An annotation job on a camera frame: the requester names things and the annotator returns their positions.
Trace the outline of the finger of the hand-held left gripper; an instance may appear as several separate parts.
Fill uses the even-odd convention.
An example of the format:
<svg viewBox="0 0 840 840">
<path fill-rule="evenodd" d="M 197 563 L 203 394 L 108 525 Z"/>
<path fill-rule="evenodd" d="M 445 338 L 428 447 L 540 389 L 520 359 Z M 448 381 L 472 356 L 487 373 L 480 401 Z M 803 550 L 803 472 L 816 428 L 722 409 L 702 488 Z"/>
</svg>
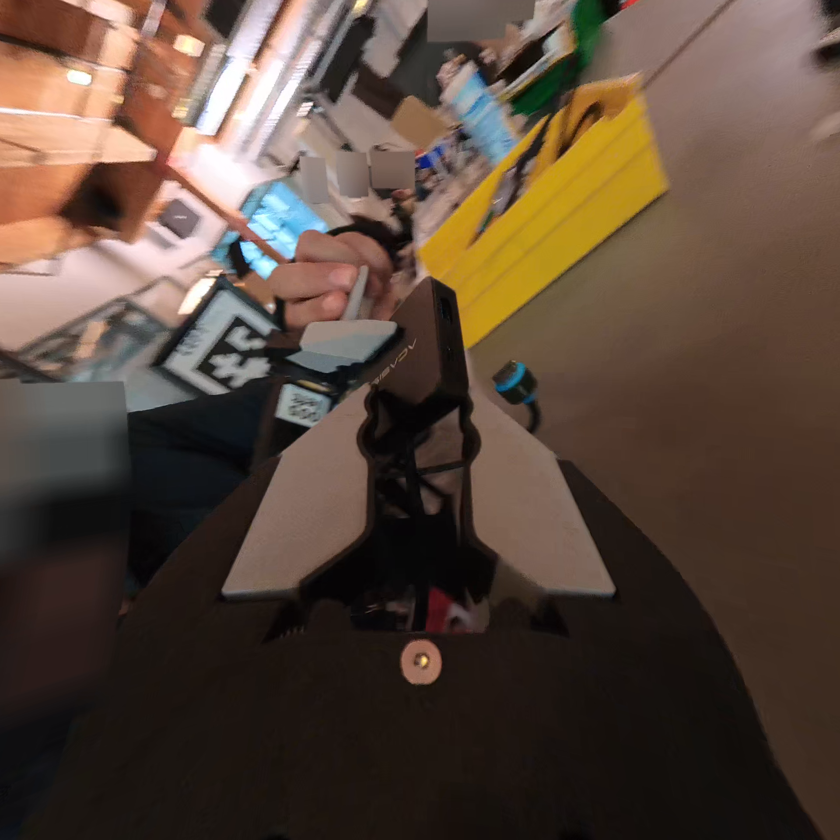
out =
<svg viewBox="0 0 840 840">
<path fill-rule="evenodd" d="M 388 343 L 361 344 L 309 344 L 290 353 L 287 364 L 316 372 L 336 372 L 342 368 L 365 367 L 385 350 Z"/>
<path fill-rule="evenodd" d="M 304 351 L 379 351 L 397 334 L 394 322 L 313 322 L 303 331 Z"/>
</svg>

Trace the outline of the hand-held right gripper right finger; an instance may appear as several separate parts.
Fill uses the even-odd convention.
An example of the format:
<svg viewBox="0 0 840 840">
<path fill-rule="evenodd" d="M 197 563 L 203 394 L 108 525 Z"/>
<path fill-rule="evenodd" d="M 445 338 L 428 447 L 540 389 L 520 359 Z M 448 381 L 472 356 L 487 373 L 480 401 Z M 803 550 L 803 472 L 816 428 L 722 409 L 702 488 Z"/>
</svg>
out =
<svg viewBox="0 0 840 840">
<path fill-rule="evenodd" d="M 554 453 L 486 393 L 472 392 L 479 451 L 471 520 L 497 559 L 490 596 L 613 596 L 616 586 Z"/>
</svg>

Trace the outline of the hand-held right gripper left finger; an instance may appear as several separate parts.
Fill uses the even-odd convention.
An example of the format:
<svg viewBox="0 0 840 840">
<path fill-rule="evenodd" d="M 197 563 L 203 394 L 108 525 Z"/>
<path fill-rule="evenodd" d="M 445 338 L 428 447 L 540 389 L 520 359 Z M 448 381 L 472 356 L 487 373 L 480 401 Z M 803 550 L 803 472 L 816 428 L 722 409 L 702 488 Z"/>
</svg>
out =
<svg viewBox="0 0 840 840">
<path fill-rule="evenodd" d="M 373 484 L 361 387 L 280 456 L 222 586 L 226 599 L 297 595 L 371 532 Z"/>
</svg>

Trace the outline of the metal hdmi port hub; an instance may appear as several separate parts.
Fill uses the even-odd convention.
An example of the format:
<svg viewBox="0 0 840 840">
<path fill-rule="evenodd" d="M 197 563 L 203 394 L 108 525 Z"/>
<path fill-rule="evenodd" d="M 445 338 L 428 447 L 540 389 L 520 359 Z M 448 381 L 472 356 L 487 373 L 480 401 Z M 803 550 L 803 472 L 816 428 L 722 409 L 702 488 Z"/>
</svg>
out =
<svg viewBox="0 0 840 840">
<path fill-rule="evenodd" d="M 395 310 L 395 339 L 364 373 L 371 388 L 371 430 L 364 432 L 377 493 L 407 516 L 425 512 L 426 496 L 445 498 L 427 479 L 418 450 L 440 425 L 455 423 L 455 441 L 469 433 L 473 408 L 455 292 L 421 280 Z"/>
</svg>

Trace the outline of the yellow plastic bin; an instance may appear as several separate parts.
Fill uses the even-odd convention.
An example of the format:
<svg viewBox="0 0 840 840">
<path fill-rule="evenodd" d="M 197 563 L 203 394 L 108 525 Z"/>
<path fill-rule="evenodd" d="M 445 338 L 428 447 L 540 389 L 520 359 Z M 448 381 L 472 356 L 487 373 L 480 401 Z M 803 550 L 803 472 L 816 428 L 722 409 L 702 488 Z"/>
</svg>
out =
<svg viewBox="0 0 840 840">
<path fill-rule="evenodd" d="M 472 348 L 670 187 L 641 73 L 542 119 L 418 248 Z"/>
</svg>

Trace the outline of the person's left forearm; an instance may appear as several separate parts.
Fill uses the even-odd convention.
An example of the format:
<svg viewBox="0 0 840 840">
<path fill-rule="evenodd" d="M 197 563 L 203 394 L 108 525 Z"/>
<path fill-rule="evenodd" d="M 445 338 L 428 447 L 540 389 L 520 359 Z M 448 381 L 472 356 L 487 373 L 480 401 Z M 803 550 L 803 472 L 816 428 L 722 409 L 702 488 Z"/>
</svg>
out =
<svg viewBox="0 0 840 840">
<path fill-rule="evenodd" d="M 272 380 L 128 414 L 128 570 L 139 587 L 249 475 Z"/>
</svg>

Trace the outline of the person's left hand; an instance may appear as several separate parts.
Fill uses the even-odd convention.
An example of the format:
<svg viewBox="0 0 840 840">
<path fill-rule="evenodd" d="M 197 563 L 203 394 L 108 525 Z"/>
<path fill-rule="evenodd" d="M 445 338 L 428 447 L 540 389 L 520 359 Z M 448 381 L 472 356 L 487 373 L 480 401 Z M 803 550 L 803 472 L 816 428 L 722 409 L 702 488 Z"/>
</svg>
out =
<svg viewBox="0 0 840 840">
<path fill-rule="evenodd" d="M 371 303 L 370 316 L 388 320 L 399 295 L 392 285 L 392 259 L 382 243 L 357 227 L 302 233 L 293 260 L 279 265 L 267 280 L 277 325 L 301 331 L 312 322 L 340 320 L 364 266 L 369 271 L 364 294 Z"/>
</svg>

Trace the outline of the blue white wipes canister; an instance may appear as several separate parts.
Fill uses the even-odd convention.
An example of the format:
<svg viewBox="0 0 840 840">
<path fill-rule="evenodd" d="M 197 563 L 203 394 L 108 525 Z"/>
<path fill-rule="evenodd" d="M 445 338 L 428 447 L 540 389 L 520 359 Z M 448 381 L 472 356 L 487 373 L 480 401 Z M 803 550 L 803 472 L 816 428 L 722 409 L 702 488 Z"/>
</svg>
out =
<svg viewBox="0 0 840 840">
<path fill-rule="evenodd" d="M 440 101 L 492 167 L 504 162 L 518 145 L 516 130 L 473 61 L 458 66 Z"/>
</svg>

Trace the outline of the green plastic bin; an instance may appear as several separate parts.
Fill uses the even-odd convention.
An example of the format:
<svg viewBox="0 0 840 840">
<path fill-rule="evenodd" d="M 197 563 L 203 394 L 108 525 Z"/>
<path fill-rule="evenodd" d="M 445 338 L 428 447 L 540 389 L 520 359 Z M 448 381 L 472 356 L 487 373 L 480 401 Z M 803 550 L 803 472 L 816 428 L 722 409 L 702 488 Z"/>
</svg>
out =
<svg viewBox="0 0 840 840">
<path fill-rule="evenodd" d="M 568 15 L 542 40 L 542 56 L 520 71 L 501 99 L 513 114 L 531 117 L 559 105 L 562 97 L 581 81 L 592 62 L 606 20 L 613 16 L 612 2 L 564 2 Z"/>
</svg>

